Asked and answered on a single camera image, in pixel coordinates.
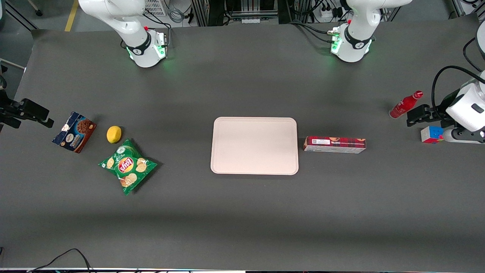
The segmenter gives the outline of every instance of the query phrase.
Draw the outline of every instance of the green led light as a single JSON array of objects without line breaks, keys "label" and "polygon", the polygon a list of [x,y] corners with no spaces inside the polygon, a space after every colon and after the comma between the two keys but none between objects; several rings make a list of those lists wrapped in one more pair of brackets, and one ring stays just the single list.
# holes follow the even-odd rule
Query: green led light
[{"label": "green led light", "polygon": [[153,48],[155,48],[155,52],[157,53],[158,57],[160,57],[160,59],[165,58],[165,54],[162,50],[162,47],[160,47],[160,46],[157,47],[157,46],[153,45]]},{"label": "green led light", "polygon": [[126,51],[128,51],[129,57],[133,60],[133,56],[131,55],[131,52],[129,51],[128,47],[126,48]]},{"label": "green led light", "polygon": [[340,45],[342,45],[342,38],[338,38],[335,42],[334,42],[334,46],[332,46],[332,53],[333,54],[337,54],[339,52],[339,49],[340,49]]},{"label": "green led light", "polygon": [[369,52],[369,48],[371,47],[372,40],[369,41],[369,45],[367,46],[367,49],[365,50],[365,54]]}]

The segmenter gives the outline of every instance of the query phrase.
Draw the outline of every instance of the rubik's cube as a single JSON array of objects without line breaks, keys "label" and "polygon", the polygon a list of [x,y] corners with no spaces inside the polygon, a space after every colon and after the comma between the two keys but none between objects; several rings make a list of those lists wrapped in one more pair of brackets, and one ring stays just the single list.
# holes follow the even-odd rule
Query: rubik's cube
[{"label": "rubik's cube", "polygon": [[428,126],[421,130],[421,142],[436,144],[442,142],[443,128],[436,126]]}]

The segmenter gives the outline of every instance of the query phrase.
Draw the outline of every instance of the yellow lemon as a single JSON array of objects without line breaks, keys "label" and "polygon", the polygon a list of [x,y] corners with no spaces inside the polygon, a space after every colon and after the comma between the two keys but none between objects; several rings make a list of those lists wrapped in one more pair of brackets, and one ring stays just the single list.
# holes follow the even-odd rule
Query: yellow lemon
[{"label": "yellow lemon", "polygon": [[121,128],[118,126],[111,126],[106,133],[106,138],[110,143],[117,143],[121,138]]}]

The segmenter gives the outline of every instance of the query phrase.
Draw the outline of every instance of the lays logo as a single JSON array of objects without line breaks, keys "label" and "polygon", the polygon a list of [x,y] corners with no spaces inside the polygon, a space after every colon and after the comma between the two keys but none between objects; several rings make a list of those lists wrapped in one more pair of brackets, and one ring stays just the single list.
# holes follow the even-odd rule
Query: lays logo
[{"label": "lays logo", "polygon": [[122,173],[129,172],[133,168],[133,165],[133,159],[131,159],[130,157],[125,157],[121,159],[120,163],[118,164],[118,169]]}]

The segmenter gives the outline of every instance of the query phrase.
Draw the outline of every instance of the red bottle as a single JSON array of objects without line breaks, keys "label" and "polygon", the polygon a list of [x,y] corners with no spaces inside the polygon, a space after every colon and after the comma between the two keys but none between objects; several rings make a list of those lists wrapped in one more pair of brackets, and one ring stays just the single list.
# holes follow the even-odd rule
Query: red bottle
[{"label": "red bottle", "polygon": [[409,97],[405,97],[402,101],[400,101],[392,110],[389,111],[389,115],[393,119],[397,119],[398,117],[405,114],[407,111],[413,109],[416,105],[416,102],[423,96],[423,92],[416,91]]}]

